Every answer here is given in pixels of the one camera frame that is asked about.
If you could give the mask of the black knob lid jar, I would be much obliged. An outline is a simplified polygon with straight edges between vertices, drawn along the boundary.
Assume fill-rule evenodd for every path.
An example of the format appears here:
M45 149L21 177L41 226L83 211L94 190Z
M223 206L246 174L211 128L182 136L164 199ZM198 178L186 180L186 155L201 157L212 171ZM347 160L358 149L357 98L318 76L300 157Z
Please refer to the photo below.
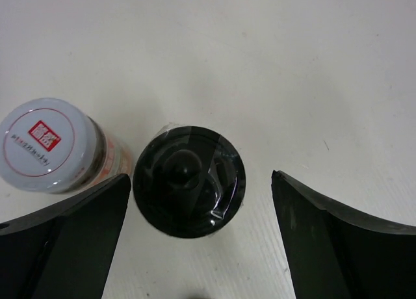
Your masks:
M195 125L163 127L136 162L133 195L155 229L180 239L212 235L242 207L246 172L236 147Z

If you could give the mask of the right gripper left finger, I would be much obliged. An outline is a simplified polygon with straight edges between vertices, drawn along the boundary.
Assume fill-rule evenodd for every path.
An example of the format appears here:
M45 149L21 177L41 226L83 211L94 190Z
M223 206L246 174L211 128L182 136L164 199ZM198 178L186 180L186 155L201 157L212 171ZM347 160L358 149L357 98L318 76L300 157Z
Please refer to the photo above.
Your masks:
M101 298L130 190L120 174L1 223L1 297Z

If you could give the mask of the white red lid jar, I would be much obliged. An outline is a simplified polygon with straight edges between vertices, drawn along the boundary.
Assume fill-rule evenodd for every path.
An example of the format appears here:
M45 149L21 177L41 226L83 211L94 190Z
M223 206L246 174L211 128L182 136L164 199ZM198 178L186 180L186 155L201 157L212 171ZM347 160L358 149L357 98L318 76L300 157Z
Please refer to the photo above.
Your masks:
M61 99L26 102L1 122L1 177L17 189L77 192L131 170L129 148Z

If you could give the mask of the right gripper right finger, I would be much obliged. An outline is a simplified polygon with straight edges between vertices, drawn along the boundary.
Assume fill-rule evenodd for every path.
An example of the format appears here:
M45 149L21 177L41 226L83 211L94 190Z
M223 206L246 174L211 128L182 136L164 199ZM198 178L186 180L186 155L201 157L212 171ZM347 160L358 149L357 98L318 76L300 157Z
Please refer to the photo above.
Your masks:
M282 171L272 197L297 298L414 298L415 227L347 206Z

